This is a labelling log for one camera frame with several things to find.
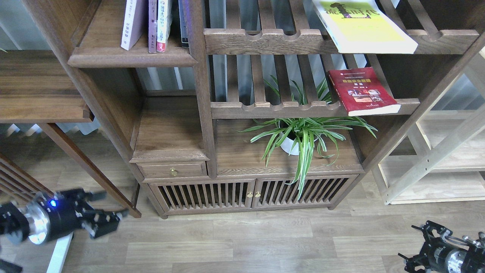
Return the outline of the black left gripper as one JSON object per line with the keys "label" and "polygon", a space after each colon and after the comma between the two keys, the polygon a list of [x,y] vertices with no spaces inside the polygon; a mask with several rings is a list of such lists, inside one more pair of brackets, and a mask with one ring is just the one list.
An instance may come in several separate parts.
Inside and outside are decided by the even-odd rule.
{"label": "black left gripper", "polygon": [[56,192],[52,198],[43,192],[36,194],[23,209],[29,223],[28,239],[34,244],[43,244],[83,228],[92,240],[115,232],[129,210],[90,210],[87,204],[106,197],[104,190],[86,192],[83,188]]}

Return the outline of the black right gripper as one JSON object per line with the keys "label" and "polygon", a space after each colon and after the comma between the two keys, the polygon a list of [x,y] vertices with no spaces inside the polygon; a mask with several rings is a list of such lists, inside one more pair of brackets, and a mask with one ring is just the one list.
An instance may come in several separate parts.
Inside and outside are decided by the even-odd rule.
{"label": "black right gripper", "polygon": [[405,271],[409,273],[426,273],[437,271],[440,273],[461,273],[465,259],[465,251],[461,248],[447,244],[444,241],[453,235],[452,230],[432,221],[424,225],[411,226],[422,232],[425,243],[418,255],[411,258],[398,253],[405,260]]}

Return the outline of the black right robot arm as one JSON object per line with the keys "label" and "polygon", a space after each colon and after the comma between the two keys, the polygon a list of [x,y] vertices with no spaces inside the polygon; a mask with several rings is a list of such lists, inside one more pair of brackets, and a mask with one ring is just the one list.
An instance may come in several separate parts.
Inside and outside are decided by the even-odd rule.
{"label": "black right robot arm", "polygon": [[484,272],[484,232],[479,232],[477,240],[468,236],[459,239],[452,231],[432,221],[420,227],[412,226],[423,233],[425,242],[420,253],[405,259],[405,271],[410,273],[483,273]]}

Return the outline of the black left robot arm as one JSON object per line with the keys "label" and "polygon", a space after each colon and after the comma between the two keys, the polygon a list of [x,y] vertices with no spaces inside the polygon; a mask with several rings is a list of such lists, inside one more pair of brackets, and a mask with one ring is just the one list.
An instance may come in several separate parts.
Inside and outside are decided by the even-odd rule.
{"label": "black left robot arm", "polygon": [[74,188],[55,192],[51,197],[38,192],[26,206],[7,202],[0,208],[0,233],[13,244],[30,240],[43,244],[57,240],[76,229],[85,229],[90,238],[115,232],[128,209],[106,211],[94,209],[90,201],[106,198],[106,191],[86,192]]}

